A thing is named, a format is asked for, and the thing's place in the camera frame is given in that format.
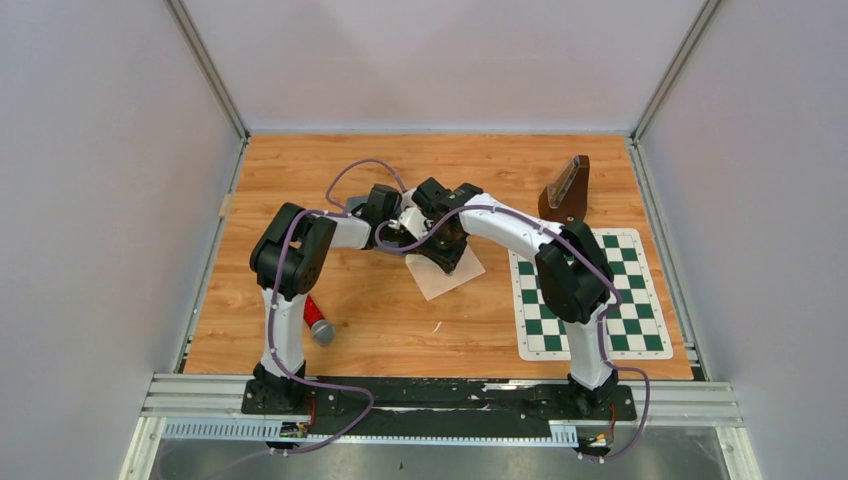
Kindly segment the grey envelope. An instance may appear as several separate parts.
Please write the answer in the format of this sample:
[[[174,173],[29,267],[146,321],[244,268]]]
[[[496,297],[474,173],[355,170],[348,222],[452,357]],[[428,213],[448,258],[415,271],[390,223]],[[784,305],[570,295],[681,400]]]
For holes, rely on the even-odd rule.
[[[346,199],[344,208],[353,216],[360,217],[368,208],[368,195],[352,196]]]

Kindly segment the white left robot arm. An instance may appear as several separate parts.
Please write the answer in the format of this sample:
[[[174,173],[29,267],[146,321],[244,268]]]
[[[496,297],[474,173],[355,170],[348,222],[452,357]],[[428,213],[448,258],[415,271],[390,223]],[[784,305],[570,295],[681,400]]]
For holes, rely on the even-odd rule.
[[[249,266],[256,273],[265,308],[265,345],[253,378],[251,400],[269,400],[283,413],[306,400],[303,327],[306,300],[327,254],[334,248],[368,250],[376,245],[378,224],[397,218],[412,192],[387,185],[372,187],[364,201],[340,212],[284,204],[260,237]]]

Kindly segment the cream pink envelope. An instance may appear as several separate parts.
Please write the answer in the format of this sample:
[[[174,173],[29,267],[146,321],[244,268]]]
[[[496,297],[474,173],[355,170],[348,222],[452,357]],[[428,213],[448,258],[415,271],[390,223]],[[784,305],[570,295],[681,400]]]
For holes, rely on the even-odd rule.
[[[457,267],[450,274],[419,254],[407,255],[405,263],[426,301],[454,290],[486,272],[470,246],[465,248]]]

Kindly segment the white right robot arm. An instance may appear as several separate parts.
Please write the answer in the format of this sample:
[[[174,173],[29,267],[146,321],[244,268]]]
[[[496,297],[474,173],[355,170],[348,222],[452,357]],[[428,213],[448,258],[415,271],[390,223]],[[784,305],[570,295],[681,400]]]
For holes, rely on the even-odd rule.
[[[415,237],[428,233],[429,243],[447,248],[469,235],[479,236],[532,262],[544,305],[565,324],[573,408],[589,418],[607,409],[618,374],[606,357],[599,322],[610,300],[613,273],[588,225],[543,221],[474,185],[451,191],[434,178],[406,193],[404,201],[423,216],[412,224]]]

